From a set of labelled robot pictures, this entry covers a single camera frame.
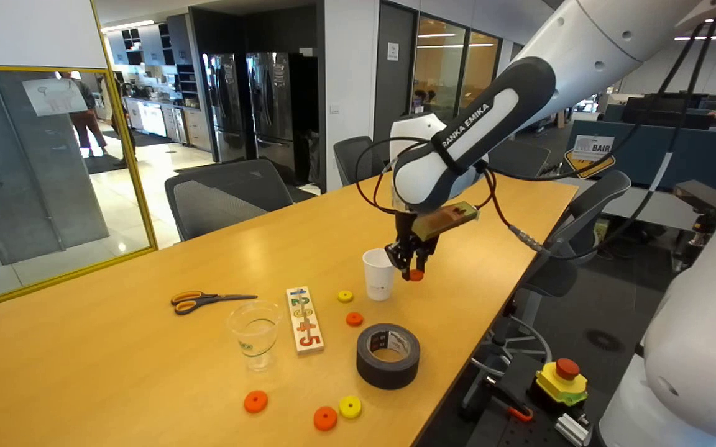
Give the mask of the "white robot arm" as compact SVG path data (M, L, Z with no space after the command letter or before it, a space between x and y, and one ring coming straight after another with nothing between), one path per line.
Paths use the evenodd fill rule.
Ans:
M468 189L496 147L627 78L711 18L716 0L564 0L452 124L394 158L394 192L405 212L385 249L391 263L417 280L435 246L414 223Z

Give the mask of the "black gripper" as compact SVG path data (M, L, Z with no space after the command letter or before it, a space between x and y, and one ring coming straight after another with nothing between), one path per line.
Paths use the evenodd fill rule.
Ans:
M385 246L385 256L401 274L407 274L407 258L416 254L416 269L417 274L426 274L429 258L432 256L439 240L422 240L414 233L414 214L401 214L396 218L396 240Z

